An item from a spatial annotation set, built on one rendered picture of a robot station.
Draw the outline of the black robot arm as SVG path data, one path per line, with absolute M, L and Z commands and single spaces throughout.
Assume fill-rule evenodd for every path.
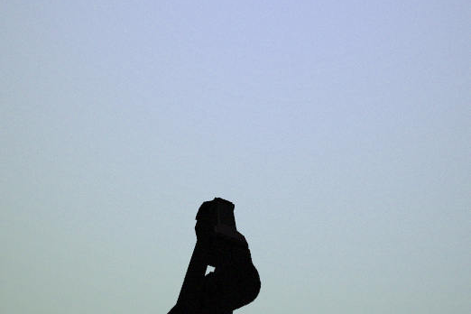
M 200 206 L 197 243 L 177 303 L 167 314 L 233 314 L 257 298 L 260 276 L 245 237 L 236 230 L 234 209 L 235 204 L 222 198 Z M 215 270 L 205 276 L 208 265 Z

